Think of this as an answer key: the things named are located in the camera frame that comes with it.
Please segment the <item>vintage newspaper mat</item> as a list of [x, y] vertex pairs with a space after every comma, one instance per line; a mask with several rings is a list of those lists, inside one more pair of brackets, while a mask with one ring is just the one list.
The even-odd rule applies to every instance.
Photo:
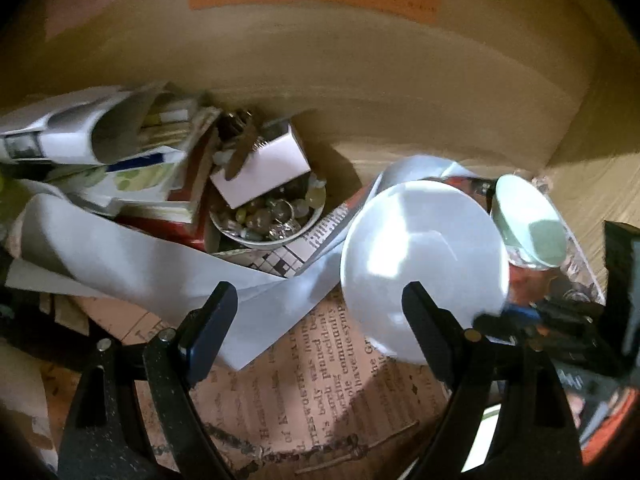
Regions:
[[216, 365], [191, 392], [238, 479], [399, 479], [448, 401], [425, 365], [383, 356], [334, 288], [235, 372]]

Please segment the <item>large white bowl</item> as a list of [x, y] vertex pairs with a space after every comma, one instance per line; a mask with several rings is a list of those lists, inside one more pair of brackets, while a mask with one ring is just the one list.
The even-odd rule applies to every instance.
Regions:
[[401, 307], [411, 282], [464, 328], [506, 303], [509, 263], [495, 223], [476, 200], [446, 183], [386, 188], [357, 214], [342, 250], [343, 297], [363, 336], [384, 356], [422, 364]]

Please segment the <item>small bowl of trinkets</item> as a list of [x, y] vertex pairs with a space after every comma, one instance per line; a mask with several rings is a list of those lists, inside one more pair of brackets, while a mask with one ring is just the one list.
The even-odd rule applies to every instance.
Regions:
[[209, 217], [224, 236], [241, 245], [287, 243], [304, 234], [326, 206], [326, 177], [307, 172], [247, 203], [216, 205]]

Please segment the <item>small green bowl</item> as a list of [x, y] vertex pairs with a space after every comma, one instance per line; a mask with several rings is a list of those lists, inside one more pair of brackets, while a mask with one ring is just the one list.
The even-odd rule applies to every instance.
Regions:
[[515, 174], [501, 176], [495, 185], [490, 215], [514, 266], [549, 270], [564, 262], [562, 219], [550, 200], [530, 182]]

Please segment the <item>stack of books and magazines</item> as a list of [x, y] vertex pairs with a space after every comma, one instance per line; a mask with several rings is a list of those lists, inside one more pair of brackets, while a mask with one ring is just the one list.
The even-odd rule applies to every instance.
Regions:
[[194, 178], [221, 111], [167, 82], [99, 86], [1, 114], [1, 231], [38, 193], [114, 218], [160, 206]]

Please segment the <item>white paper sheet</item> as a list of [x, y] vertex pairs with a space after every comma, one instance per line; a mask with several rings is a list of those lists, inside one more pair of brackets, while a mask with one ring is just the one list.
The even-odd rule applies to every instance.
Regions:
[[238, 292], [238, 312], [219, 357], [240, 370], [309, 313], [340, 281], [351, 209], [290, 278], [238, 266], [133, 231], [54, 194], [38, 193], [12, 226], [14, 259], [6, 286], [68, 296], [109, 296], [178, 325], [215, 287]]

